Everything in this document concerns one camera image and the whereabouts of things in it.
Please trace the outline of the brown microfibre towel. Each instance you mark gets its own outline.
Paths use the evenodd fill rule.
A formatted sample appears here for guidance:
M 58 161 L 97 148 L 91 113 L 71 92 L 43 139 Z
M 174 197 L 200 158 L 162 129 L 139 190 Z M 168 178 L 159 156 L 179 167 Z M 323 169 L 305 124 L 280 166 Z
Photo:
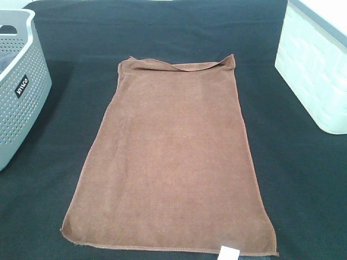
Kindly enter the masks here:
M 120 62 L 62 235 L 103 249 L 276 256 L 234 70 L 233 55 Z

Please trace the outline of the grey towel in basket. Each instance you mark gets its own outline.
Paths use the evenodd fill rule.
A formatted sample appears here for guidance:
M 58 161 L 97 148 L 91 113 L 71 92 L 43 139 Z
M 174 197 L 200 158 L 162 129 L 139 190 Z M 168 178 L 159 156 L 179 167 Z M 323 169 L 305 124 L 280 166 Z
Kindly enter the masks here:
M 1 80 L 3 80 L 16 64 L 17 53 L 1 53 Z

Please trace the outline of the black table cloth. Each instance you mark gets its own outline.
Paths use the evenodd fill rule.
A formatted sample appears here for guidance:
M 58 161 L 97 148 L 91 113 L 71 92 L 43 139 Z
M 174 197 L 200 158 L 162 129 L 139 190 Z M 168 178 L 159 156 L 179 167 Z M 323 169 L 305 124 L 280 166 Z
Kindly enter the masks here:
M 233 54 L 243 118 L 280 259 L 346 259 L 346 136 L 321 131 L 274 67 L 286 1 L 35 1 L 52 79 L 1 172 L 1 259 L 216 259 L 78 246 L 60 227 L 130 56 L 169 63 Z

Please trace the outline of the grey perforated laundry basket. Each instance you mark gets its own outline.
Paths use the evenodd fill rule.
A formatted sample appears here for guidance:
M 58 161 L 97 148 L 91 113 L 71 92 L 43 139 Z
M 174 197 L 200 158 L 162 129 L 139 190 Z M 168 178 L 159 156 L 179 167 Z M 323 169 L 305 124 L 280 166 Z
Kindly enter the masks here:
M 16 64 L 1 80 L 1 169 L 15 155 L 47 99 L 52 80 L 29 9 L 2 9 L 1 53 L 17 53 Z

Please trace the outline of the white plastic storage bin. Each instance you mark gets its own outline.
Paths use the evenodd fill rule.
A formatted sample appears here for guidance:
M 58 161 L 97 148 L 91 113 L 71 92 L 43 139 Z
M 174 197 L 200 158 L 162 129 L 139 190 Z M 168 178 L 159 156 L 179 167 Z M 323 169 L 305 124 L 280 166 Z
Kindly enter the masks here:
M 288 1 L 274 65 L 322 131 L 346 134 L 346 1 Z

